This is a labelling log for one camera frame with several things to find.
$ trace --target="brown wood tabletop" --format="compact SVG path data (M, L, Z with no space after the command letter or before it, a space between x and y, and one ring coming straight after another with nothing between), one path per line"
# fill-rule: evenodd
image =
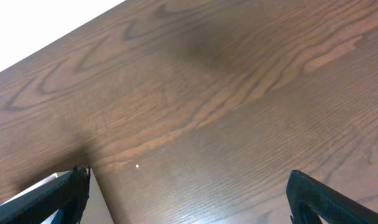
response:
M0 203L75 164L115 223L378 212L378 0L127 0L0 73Z

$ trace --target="white wall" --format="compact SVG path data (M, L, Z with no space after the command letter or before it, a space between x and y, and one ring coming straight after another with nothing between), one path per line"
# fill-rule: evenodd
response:
M0 1L0 72L123 1Z

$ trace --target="black object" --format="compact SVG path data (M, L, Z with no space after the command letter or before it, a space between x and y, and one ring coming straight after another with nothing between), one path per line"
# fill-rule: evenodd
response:
M293 224L378 223L378 213L356 203L299 170L291 171L286 194Z
M42 223L57 212L52 224L78 223L89 198L91 170L72 171L0 205L0 224Z

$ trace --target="wood grain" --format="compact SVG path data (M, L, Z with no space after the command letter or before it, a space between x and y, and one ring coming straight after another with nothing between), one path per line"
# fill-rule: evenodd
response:
M289 222L292 169L378 212L378 0L116 6L0 73L0 203L75 164L115 223Z

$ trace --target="wooden table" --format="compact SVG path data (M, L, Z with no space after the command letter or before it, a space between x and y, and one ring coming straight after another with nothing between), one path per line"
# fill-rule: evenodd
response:
M0 73L0 203L75 164L115 223L290 223L292 169L378 212L378 0L118 5Z

